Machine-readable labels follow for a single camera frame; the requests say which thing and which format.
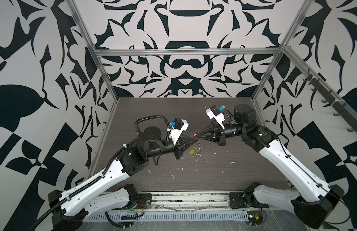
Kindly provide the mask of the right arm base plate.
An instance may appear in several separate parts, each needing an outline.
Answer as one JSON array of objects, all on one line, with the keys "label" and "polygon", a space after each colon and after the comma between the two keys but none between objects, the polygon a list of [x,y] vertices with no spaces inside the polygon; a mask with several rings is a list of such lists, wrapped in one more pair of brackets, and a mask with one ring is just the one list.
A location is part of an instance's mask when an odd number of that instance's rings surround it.
[{"label": "right arm base plate", "polygon": [[231,192],[229,193],[229,206],[232,209],[259,208],[259,203],[252,193]]}]

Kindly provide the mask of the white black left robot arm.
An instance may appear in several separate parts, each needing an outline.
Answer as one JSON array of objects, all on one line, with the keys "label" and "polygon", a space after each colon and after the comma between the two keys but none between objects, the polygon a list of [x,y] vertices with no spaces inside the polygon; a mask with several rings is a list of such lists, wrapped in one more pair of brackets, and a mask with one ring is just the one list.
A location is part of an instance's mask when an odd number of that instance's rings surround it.
[{"label": "white black left robot arm", "polygon": [[55,190],[48,195],[50,209],[31,227],[34,231],[48,216],[51,216],[54,231],[76,231],[94,215],[115,208],[135,208],[140,198],[133,184],[126,184],[116,192],[106,190],[143,170],[149,159],[173,153],[176,159],[197,142],[194,137],[183,134],[183,129],[169,128],[162,140],[161,130],[148,127],[138,132],[137,138],[125,145],[109,160],[104,169],[88,180],[66,191]]}]

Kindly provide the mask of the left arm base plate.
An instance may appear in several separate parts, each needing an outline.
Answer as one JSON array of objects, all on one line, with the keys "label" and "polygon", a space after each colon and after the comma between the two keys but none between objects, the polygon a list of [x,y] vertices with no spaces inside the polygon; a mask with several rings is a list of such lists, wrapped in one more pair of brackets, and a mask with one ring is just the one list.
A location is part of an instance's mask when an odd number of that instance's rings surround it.
[{"label": "left arm base plate", "polygon": [[134,206],[134,209],[144,210],[150,208],[151,204],[152,204],[152,194],[139,192],[139,198]]}]

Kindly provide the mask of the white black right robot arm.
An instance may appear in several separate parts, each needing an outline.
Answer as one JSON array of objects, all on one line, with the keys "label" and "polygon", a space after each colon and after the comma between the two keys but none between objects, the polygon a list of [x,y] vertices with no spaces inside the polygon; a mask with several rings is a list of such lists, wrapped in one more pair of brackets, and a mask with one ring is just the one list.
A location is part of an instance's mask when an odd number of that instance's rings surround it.
[{"label": "white black right robot arm", "polygon": [[213,105],[205,113],[211,125],[196,134],[196,138],[225,146],[228,138],[241,137],[256,153],[270,161],[294,186],[293,191],[279,190],[254,182],[244,190],[245,202],[267,204],[292,212],[305,225],[319,229],[344,191],[316,176],[282,144],[269,128],[257,124],[256,112],[249,105],[236,105],[225,124],[225,107]]}]

